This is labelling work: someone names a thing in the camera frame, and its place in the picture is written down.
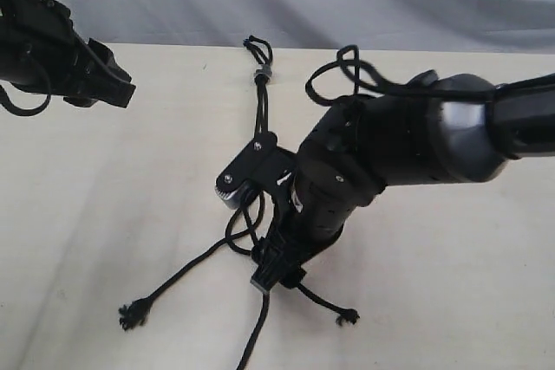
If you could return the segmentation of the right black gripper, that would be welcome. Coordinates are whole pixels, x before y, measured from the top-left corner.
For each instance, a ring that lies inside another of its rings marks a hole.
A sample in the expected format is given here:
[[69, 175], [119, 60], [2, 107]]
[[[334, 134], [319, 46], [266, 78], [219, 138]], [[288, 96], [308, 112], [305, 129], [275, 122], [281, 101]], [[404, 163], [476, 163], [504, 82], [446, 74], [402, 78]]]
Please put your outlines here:
[[251, 253], [257, 265], [251, 284], [261, 293], [269, 293], [277, 283], [297, 288], [307, 274], [301, 265], [330, 247], [354, 209], [368, 206], [384, 189], [382, 181], [367, 175], [354, 180], [339, 173], [312, 178], [297, 172], [290, 191], [291, 209], [269, 232], [264, 249]]

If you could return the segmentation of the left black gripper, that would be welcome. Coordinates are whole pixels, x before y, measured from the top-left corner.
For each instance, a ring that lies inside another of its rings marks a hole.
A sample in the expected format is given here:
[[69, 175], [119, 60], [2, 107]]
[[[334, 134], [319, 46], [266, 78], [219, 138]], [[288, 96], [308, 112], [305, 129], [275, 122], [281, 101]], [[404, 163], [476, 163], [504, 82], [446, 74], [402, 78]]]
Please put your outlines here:
[[83, 45], [69, 9], [56, 0], [1, 0], [2, 81], [74, 106], [103, 101], [126, 108], [136, 89], [132, 77], [107, 45], [90, 38], [84, 80], [78, 70]]

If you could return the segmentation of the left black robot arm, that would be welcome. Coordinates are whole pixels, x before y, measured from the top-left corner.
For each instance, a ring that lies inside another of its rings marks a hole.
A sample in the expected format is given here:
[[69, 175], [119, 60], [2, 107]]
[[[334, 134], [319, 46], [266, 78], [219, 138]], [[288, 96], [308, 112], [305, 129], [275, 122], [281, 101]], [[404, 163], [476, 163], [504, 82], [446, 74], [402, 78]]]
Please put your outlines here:
[[125, 108], [135, 91], [113, 51], [84, 40], [70, 9], [57, 0], [1, 0], [1, 80], [44, 96], [41, 105], [21, 108], [3, 91], [2, 107], [20, 117], [44, 111], [54, 96], [75, 107], [101, 101]]

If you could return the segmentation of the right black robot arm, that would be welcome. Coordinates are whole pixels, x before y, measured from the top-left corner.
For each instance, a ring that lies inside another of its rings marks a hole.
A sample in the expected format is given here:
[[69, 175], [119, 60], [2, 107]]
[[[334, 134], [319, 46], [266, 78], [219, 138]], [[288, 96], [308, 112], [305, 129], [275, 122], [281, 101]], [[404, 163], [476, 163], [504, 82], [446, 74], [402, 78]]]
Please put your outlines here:
[[297, 150], [290, 211], [269, 230], [252, 284], [295, 286], [304, 263], [330, 247], [346, 219], [392, 186], [485, 183], [512, 160], [554, 154], [554, 91], [510, 93], [475, 75], [415, 77], [428, 98], [349, 97]]

